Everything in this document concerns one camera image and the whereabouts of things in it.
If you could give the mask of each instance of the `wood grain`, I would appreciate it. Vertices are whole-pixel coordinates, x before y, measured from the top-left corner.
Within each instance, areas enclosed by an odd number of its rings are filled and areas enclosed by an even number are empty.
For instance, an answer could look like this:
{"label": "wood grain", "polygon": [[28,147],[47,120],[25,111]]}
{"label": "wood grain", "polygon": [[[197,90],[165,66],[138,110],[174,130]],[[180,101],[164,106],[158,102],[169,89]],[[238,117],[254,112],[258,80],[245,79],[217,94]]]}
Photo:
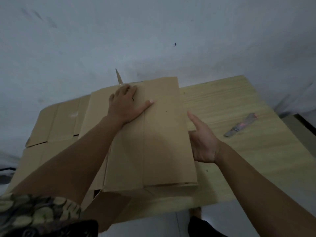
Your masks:
{"label": "wood grain", "polygon": [[[315,159],[244,76],[180,88],[185,109],[211,127],[261,174],[279,187],[316,188]],[[258,120],[232,137],[223,134],[249,113]],[[189,130],[193,124],[187,119]],[[193,196],[133,199],[116,222],[228,201],[235,198],[215,164],[197,163],[199,188]]]}

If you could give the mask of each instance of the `wall stain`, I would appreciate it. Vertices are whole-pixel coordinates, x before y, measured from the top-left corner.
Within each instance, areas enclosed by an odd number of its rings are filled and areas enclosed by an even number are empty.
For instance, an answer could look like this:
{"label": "wall stain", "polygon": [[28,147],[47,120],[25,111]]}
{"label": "wall stain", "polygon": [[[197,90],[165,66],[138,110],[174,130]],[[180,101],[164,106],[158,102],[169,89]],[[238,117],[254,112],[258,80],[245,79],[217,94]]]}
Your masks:
{"label": "wall stain", "polygon": [[21,12],[27,19],[32,20],[32,16],[28,13],[27,10],[25,10],[24,8],[21,8]]}
{"label": "wall stain", "polygon": [[39,19],[43,20],[37,11],[33,10],[33,13],[34,13]]}
{"label": "wall stain", "polygon": [[50,27],[57,28],[56,23],[53,21],[53,19],[51,17],[46,17],[46,19],[47,19],[48,24],[49,24]]}

